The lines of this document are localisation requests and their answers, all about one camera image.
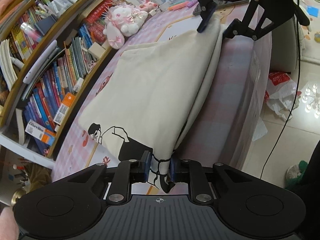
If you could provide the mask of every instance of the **plastic bag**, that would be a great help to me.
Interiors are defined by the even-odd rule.
[[[267,106],[273,110],[284,122],[287,120],[284,114],[280,113],[282,109],[291,110],[294,101],[297,84],[285,72],[270,72],[267,82],[267,89],[264,96]],[[293,109],[299,106],[298,91],[296,103]]]

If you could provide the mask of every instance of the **desk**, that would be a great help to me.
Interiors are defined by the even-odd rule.
[[[216,13],[221,15],[223,23],[229,24],[234,18],[242,19],[246,8],[247,5],[241,5]],[[119,161],[107,149],[97,146],[82,130],[77,120],[104,79],[114,71],[121,53],[128,45],[154,42],[168,24],[191,15],[192,11],[193,8],[184,8],[155,15],[116,53],[91,89],[69,129],[52,172],[53,181],[75,173],[90,163],[104,161],[109,167],[118,164]],[[253,24],[256,24],[261,13],[256,13]],[[256,42],[241,36],[223,42],[217,72],[207,99],[177,154],[181,157],[192,156],[192,159],[200,161],[204,166],[220,159],[233,166],[241,164],[262,108],[270,57],[271,34]]]

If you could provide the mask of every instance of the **metal bolt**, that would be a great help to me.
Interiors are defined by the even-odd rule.
[[[112,194],[109,196],[109,200],[112,202],[119,202],[124,199],[124,196],[121,194]]]
[[[211,200],[211,196],[208,194],[199,194],[196,199],[201,202],[208,202]]]

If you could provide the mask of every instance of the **black cable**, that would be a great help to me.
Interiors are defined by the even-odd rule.
[[[279,141],[279,139],[280,139],[280,137],[281,137],[281,135],[282,135],[282,133],[283,133],[283,131],[284,131],[284,128],[285,128],[286,125],[287,125],[287,122],[289,121],[289,118],[290,118],[290,116],[291,116],[291,113],[292,113],[292,111],[293,111],[293,108],[294,108],[294,105],[295,105],[295,102],[296,102],[296,99],[297,99],[298,87],[299,87],[299,82],[300,82],[300,67],[301,67],[301,66],[300,66],[300,63],[301,63],[301,62],[300,62],[300,60],[301,60],[301,55],[300,55],[300,37],[299,37],[299,21],[298,21],[298,18],[297,18],[297,29],[296,29],[296,31],[297,31],[298,64],[299,64],[299,73],[298,73],[298,81],[297,81],[296,94],[295,94],[295,96],[294,96],[294,101],[293,101],[292,108],[291,108],[291,110],[290,110],[289,116],[288,116],[287,120],[285,121],[285,124],[284,124],[284,126],[283,126],[283,128],[282,128],[282,130],[281,130],[281,133],[279,134],[279,137],[278,137],[278,139],[277,139],[274,147],[272,148],[272,150],[271,150],[271,152],[270,152],[270,154],[269,154],[266,162],[265,162],[264,165],[263,165],[260,179],[262,178],[264,168],[265,168],[265,166],[266,166],[266,164],[267,164],[267,162],[268,162],[271,154],[273,153],[273,150],[275,149],[275,147],[276,147],[276,145],[277,145],[277,143],[278,143],[278,141]]]

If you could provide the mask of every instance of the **pink plush toy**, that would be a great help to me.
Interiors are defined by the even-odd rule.
[[[157,6],[158,6],[158,5],[157,5],[156,3],[147,1],[146,3],[140,4],[137,8],[138,8],[140,11],[150,12],[150,11],[152,11],[153,9],[157,8]]]
[[[105,17],[103,34],[111,47],[119,49],[124,44],[124,36],[130,37],[138,32],[148,17],[146,11],[140,11],[135,6],[122,3],[109,9]]]

